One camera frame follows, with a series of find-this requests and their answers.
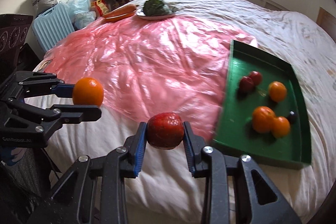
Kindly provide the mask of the light blue suitcase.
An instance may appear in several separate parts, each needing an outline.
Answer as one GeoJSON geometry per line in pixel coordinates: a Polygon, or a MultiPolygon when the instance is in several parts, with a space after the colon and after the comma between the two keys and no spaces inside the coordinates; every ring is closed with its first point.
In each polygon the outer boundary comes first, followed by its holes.
{"type": "Polygon", "coordinates": [[[42,50],[49,51],[57,42],[75,31],[68,6],[60,2],[41,13],[33,20],[32,30],[42,50]]]}

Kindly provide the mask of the green tray box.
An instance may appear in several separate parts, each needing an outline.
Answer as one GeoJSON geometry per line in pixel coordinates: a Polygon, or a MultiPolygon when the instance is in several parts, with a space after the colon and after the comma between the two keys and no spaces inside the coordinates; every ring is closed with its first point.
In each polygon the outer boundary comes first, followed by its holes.
{"type": "Polygon", "coordinates": [[[233,40],[225,98],[212,144],[231,156],[290,169],[311,165],[305,100],[292,66],[233,40]]]}

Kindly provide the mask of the wooden headboard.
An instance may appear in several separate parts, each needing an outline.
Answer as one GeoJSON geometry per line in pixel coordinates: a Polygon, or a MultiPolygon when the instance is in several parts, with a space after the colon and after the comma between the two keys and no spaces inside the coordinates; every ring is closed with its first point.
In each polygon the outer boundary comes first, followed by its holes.
{"type": "Polygon", "coordinates": [[[319,13],[317,16],[316,23],[326,31],[326,33],[333,39],[336,40],[336,18],[332,16],[322,7],[319,8],[319,13]]]}

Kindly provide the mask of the large orange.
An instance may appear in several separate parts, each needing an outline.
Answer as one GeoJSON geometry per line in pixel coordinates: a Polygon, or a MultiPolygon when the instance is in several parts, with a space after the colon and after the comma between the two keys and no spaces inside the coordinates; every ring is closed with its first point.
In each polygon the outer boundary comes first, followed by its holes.
{"type": "Polygon", "coordinates": [[[287,88],[283,83],[274,81],[268,86],[268,95],[274,102],[282,102],[287,96],[287,88]]]}

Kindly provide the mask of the medium orange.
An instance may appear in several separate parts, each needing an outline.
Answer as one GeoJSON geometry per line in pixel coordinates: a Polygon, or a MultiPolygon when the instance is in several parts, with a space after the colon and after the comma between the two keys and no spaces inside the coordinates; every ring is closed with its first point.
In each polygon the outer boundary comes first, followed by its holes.
{"type": "Polygon", "coordinates": [[[290,133],[290,123],[285,117],[276,117],[273,120],[272,135],[282,138],[290,133]]]}

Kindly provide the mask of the pink plastic sheet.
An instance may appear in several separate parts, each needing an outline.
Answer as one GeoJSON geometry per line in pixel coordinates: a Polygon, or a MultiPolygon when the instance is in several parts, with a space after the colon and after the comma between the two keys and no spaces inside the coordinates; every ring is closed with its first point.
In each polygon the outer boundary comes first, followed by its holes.
{"type": "Polygon", "coordinates": [[[194,16],[94,22],[49,50],[46,71],[104,87],[104,106],[134,120],[175,112],[210,140],[225,96],[230,43],[257,46],[238,27],[194,16]]]}

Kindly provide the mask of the white plate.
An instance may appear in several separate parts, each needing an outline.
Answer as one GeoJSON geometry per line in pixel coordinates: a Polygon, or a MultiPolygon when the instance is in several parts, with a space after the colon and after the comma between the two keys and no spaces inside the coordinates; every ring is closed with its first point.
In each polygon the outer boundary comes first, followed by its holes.
{"type": "Polygon", "coordinates": [[[144,14],[142,8],[137,9],[137,11],[135,12],[135,15],[141,19],[144,20],[163,20],[163,19],[168,19],[168,18],[172,18],[176,15],[176,13],[179,11],[179,9],[173,5],[168,5],[168,7],[171,9],[171,13],[166,14],[166,15],[152,15],[152,16],[147,16],[144,14]]]}

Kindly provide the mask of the orange plate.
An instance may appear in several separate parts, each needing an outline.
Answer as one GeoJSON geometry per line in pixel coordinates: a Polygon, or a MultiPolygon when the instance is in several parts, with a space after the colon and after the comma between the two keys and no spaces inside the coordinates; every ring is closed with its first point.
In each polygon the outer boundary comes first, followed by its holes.
{"type": "Polygon", "coordinates": [[[129,18],[129,17],[134,16],[134,15],[135,15],[135,11],[132,11],[132,12],[129,12],[127,14],[104,17],[104,19],[105,19],[106,22],[114,23],[114,22],[118,22],[120,20],[129,18]]]}

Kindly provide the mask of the dark plum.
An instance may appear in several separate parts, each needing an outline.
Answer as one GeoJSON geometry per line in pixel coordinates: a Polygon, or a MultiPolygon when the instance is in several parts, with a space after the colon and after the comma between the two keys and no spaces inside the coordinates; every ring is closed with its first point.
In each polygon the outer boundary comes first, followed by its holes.
{"type": "Polygon", "coordinates": [[[295,124],[297,120],[297,114],[295,111],[290,111],[286,118],[290,124],[295,124]]]}

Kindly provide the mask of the green leafy vegetable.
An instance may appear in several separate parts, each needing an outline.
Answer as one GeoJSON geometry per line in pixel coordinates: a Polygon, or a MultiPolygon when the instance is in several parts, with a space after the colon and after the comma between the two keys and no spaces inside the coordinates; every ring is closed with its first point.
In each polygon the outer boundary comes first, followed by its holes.
{"type": "Polygon", "coordinates": [[[142,10],[147,16],[171,13],[171,9],[164,0],[148,0],[144,3],[142,10]]]}

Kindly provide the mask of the red snack box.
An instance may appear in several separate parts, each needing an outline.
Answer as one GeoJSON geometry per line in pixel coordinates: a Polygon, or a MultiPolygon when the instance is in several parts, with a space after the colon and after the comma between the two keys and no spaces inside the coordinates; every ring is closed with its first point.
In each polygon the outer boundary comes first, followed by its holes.
{"type": "Polygon", "coordinates": [[[91,8],[96,12],[97,16],[104,16],[109,12],[109,8],[105,0],[95,0],[91,2],[91,8]]]}

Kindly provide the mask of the light blue plastic bag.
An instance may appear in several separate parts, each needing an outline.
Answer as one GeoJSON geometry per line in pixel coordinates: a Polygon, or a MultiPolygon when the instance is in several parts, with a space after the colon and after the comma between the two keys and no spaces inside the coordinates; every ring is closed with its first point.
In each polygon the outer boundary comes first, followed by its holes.
{"type": "Polygon", "coordinates": [[[90,0],[68,0],[66,4],[75,30],[81,30],[96,20],[90,0]]]}

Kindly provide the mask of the small orange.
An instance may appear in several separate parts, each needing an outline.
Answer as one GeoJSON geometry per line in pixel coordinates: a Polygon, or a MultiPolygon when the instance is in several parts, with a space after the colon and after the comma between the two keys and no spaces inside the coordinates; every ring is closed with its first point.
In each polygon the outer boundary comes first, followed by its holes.
{"type": "Polygon", "coordinates": [[[96,105],[100,107],[104,100],[104,88],[96,79],[85,77],[75,84],[72,101],[75,105],[96,105]]]}

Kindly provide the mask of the carrot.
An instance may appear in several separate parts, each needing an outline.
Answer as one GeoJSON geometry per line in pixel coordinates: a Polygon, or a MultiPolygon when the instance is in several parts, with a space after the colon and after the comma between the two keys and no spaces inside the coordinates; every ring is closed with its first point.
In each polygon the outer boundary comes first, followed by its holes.
{"type": "Polygon", "coordinates": [[[123,15],[123,14],[128,14],[130,12],[135,11],[137,8],[136,5],[134,4],[128,4],[122,7],[119,7],[111,12],[108,12],[107,14],[103,15],[104,18],[110,18],[113,16],[119,16],[119,15],[123,15]]]}

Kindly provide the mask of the red apple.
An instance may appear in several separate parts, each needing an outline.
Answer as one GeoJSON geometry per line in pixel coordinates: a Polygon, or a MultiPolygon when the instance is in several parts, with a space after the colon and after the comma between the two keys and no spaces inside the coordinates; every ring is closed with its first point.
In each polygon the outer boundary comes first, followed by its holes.
{"type": "Polygon", "coordinates": [[[248,76],[243,76],[239,82],[239,90],[244,93],[249,93],[254,89],[255,85],[252,79],[248,76]]]}
{"type": "Polygon", "coordinates": [[[248,77],[252,80],[254,86],[260,85],[263,80],[262,74],[258,71],[251,71],[248,77]]]}
{"type": "Polygon", "coordinates": [[[158,149],[174,149],[184,135],[183,122],[176,113],[160,113],[147,123],[146,140],[158,149]]]}

